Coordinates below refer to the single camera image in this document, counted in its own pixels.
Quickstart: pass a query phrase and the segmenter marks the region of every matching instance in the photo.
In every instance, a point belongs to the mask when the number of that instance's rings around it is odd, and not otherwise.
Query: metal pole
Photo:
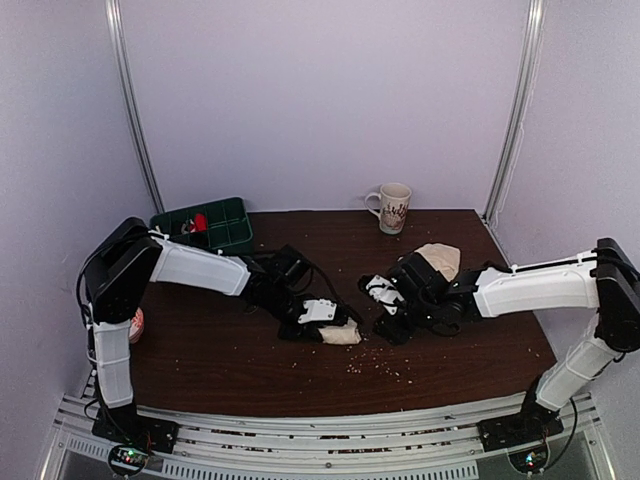
[[[153,173],[153,167],[151,166],[151,161],[149,159],[149,151],[147,150],[147,144],[144,139],[138,106],[133,92],[133,83],[131,82],[131,72],[129,70],[129,59],[127,57],[124,32],[122,29],[122,19],[120,17],[120,2],[119,0],[106,0],[106,7],[109,31],[111,33],[111,42],[113,43],[113,51],[116,57],[118,72],[120,73],[120,83],[122,86],[122,93],[124,95],[127,117],[129,119],[129,128],[131,130],[131,137],[133,138],[136,156],[138,157],[142,176],[149,195],[151,196],[153,206],[157,213],[163,213],[165,211],[164,204],[162,203],[158,182],[156,181],[156,177]]]
[[[500,155],[500,163],[493,180],[489,201],[484,213],[484,219],[489,226],[495,223],[500,202],[506,194],[509,186],[509,177],[517,155],[518,132],[522,126],[527,100],[531,93],[531,80],[535,71],[535,65],[540,49],[542,37],[542,19],[544,15],[544,0],[530,0],[529,18],[525,31],[524,44],[522,46],[522,58],[520,60],[520,75],[516,86],[516,94],[511,109],[511,117],[507,127],[507,135]]]

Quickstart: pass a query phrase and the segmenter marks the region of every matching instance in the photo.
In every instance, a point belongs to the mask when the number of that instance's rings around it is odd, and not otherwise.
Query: green tray
[[[207,217],[207,230],[197,233],[180,233],[180,227],[193,220],[196,214]],[[253,252],[253,230],[244,202],[239,197],[226,198],[193,207],[160,213],[151,218],[151,228],[160,227],[172,242],[198,247],[211,252],[222,250],[225,254]]]

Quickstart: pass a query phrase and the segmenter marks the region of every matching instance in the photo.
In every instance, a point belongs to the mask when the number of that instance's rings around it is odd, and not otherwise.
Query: printed design on mug
[[[382,209],[382,223],[394,230],[402,228],[407,218],[407,209],[404,203],[387,205]]]

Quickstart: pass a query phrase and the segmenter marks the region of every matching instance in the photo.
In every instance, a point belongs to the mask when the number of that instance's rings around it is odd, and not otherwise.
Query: white cloth
[[[320,328],[318,331],[322,335],[324,343],[332,345],[356,345],[362,341],[358,324],[351,319],[347,320],[347,323],[342,327],[330,325]]]
[[[460,270],[460,250],[442,243],[427,243],[416,250],[450,282]]]

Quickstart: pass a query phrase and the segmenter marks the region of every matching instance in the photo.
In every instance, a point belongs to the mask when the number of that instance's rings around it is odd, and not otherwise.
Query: mug handle
[[[367,202],[369,201],[369,199],[373,198],[373,197],[376,197],[380,202],[382,201],[382,198],[381,198],[381,196],[380,196],[380,194],[378,192],[371,192],[369,195],[364,197],[364,208],[369,210],[376,217],[378,217],[378,219],[380,219],[380,212],[376,212],[373,208],[371,208],[369,205],[367,205]]]

